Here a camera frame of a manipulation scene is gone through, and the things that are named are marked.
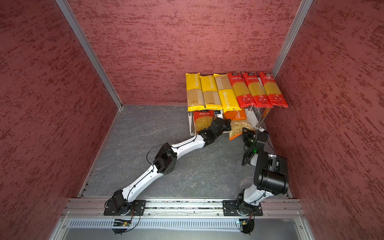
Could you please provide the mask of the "orange pasta bag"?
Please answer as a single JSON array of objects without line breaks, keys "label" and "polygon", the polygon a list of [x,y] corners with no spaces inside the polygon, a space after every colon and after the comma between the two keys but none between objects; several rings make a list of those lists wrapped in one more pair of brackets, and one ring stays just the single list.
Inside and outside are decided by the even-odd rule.
[{"label": "orange pasta bag", "polygon": [[228,111],[224,113],[226,120],[231,120],[231,130],[229,131],[229,140],[232,141],[243,133],[243,128],[253,131],[254,127],[249,122],[244,109],[240,111]]}]

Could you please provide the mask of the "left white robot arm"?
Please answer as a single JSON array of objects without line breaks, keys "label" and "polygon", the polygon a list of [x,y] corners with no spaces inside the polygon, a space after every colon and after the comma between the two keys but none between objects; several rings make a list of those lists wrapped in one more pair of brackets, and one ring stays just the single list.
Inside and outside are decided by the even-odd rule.
[{"label": "left white robot arm", "polygon": [[215,142],[224,132],[231,130],[231,120],[215,118],[207,129],[186,141],[170,145],[165,143],[150,163],[150,167],[133,183],[114,192],[105,203],[105,216],[126,216],[134,214],[133,202],[149,185],[158,178],[170,174],[182,156]]}]

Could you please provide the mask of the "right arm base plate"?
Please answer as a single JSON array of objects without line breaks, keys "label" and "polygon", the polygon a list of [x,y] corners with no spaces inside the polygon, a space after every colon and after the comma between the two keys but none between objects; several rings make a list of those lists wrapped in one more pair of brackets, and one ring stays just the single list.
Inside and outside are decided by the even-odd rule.
[{"label": "right arm base plate", "polygon": [[240,216],[240,217],[261,217],[263,210],[261,205],[252,206],[245,202],[238,203],[237,201],[224,200],[223,201],[224,216]]}]

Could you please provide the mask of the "small red macaroni bag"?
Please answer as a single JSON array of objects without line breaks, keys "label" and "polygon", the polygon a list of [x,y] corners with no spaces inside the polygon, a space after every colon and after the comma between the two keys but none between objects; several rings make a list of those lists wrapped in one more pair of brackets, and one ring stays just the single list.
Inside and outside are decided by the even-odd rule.
[{"label": "small red macaroni bag", "polygon": [[195,111],[194,124],[196,132],[208,129],[212,124],[214,115],[215,112],[212,110]]}]

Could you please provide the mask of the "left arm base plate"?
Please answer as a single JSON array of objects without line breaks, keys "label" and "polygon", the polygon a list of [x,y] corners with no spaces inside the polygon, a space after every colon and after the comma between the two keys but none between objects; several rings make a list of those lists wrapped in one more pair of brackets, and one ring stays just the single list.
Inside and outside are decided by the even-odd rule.
[{"label": "left arm base plate", "polygon": [[104,216],[142,216],[146,203],[145,200],[137,200],[128,204],[124,201],[120,203],[109,199],[105,202]]}]

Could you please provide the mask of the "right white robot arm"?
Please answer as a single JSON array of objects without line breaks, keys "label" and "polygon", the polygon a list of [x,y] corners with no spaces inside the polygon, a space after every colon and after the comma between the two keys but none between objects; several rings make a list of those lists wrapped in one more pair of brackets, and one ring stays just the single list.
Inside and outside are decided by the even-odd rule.
[{"label": "right white robot arm", "polygon": [[245,152],[242,166],[255,167],[253,184],[237,197],[236,208],[240,216],[261,216],[261,202],[272,196],[284,195],[289,189],[287,159],[264,150],[268,145],[266,130],[242,129]]}]

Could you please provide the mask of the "yellow spaghetti bag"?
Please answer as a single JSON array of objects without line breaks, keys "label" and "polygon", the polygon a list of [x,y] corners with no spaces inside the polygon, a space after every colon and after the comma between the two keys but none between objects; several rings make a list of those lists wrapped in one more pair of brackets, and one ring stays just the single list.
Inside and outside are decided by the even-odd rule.
[{"label": "yellow spaghetti bag", "polygon": [[240,111],[241,108],[228,75],[214,74],[223,112]]},{"label": "yellow spaghetti bag", "polygon": [[206,109],[213,111],[223,110],[214,76],[200,76],[200,81]]},{"label": "yellow spaghetti bag", "polygon": [[200,73],[186,74],[188,112],[206,110]]}]

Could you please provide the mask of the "red spaghetti bag front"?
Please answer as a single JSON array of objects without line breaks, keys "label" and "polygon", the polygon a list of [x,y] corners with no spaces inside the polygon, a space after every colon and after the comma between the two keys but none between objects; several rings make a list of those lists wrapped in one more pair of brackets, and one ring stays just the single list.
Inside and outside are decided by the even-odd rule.
[{"label": "red spaghetti bag front", "polygon": [[243,73],[246,85],[256,103],[257,108],[272,108],[267,99],[266,92],[259,81],[256,73]]}]

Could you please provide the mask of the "red spaghetti bag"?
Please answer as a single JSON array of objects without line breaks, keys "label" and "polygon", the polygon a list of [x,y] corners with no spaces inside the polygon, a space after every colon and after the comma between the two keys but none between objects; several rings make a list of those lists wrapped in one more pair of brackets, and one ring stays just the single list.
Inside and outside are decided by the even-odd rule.
[{"label": "red spaghetti bag", "polygon": [[243,73],[246,85],[256,103],[257,108],[272,108],[267,99],[266,92],[259,81],[256,73]]},{"label": "red spaghetti bag", "polygon": [[251,95],[241,73],[228,73],[228,77],[240,108],[256,107],[256,103]]},{"label": "red spaghetti bag", "polygon": [[264,90],[266,92],[268,101],[273,107],[283,107],[288,108],[288,103],[286,102],[280,88],[277,85],[277,82],[274,79],[272,74],[266,74],[264,72],[259,72],[260,78]]}]

